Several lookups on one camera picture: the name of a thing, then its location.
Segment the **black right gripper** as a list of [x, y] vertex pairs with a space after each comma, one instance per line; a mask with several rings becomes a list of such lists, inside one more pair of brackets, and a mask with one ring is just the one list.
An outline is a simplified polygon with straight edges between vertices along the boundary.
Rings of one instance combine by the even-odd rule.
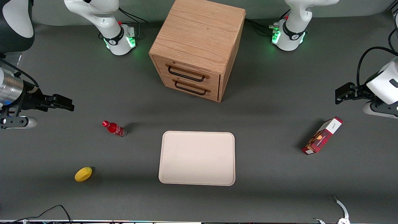
[[72, 99], [62, 95], [45, 95], [40, 89], [37, 89], [34, 93], [28, 93], [24, 90], [14, 103], [14, 108], [15, 116], [18, 116], [22, 110], [40, 110], [47, 112], [49, 108], [59, 108], [71, 112], [74, 111]]

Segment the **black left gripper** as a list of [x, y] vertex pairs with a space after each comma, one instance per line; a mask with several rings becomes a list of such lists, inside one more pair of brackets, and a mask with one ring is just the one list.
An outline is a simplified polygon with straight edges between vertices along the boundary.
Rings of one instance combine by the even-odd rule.
[[374, 101], [374, 93], [366, 86], [356, 86], [348, 82], [335, 90], [335, 104], [338, 105], [347, 100], [370, 100]]

